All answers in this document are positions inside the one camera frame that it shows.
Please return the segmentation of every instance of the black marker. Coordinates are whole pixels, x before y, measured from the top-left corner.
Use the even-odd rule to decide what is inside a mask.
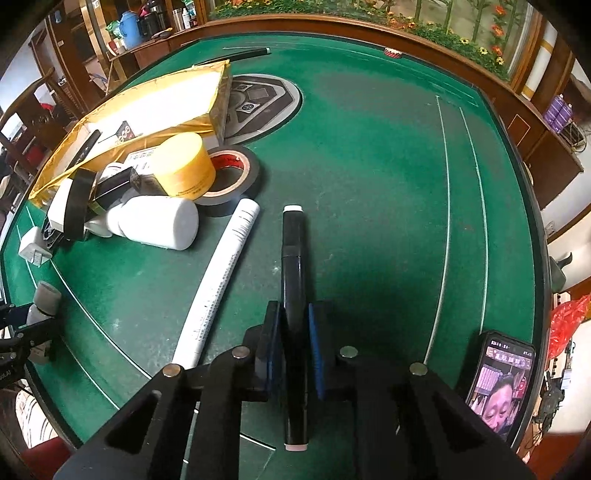
[[[281,336],[285,352],[285,449],[302,452],[308,448],[308,328],[304,282],[304,212],[299,205],[283,209],[281,246]]]

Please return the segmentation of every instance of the orange flower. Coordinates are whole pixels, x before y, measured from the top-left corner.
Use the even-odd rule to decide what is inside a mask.
[[[493,25],[491,30],[496,37],[502,37],[503,34],[505,33],[505,32],[503,32],[503,29],[501,27],[499,27],[498,25]]]

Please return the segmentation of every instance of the silver screw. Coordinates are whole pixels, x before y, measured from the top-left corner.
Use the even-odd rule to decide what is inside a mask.
[[[422,377],[423,375],[426,375],[427,372],[429,371],[429,369],[427,368],[427,365],[422,364],[421,362],[414,362],[409,367],[409,370],[413,375],[416,375],[418,377]]]
[[[247,346],[237,346],[232,350],[232,356],[237,360],[248,357],[251,354],[251,350]]]
[[[355,358],[358,353],[358,350],[350,345],[345,345],[339,350],[339,355],[343,358]]]
[[[162,369],[165,377],[176,377],[181,372],[181,366],[177,364],[168,364]]]

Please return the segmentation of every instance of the phone screen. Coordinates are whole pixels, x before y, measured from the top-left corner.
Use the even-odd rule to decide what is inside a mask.
[[[521,418],[534,359],[531,345],[497,332],[485,336],[467,403],[503,439]]]

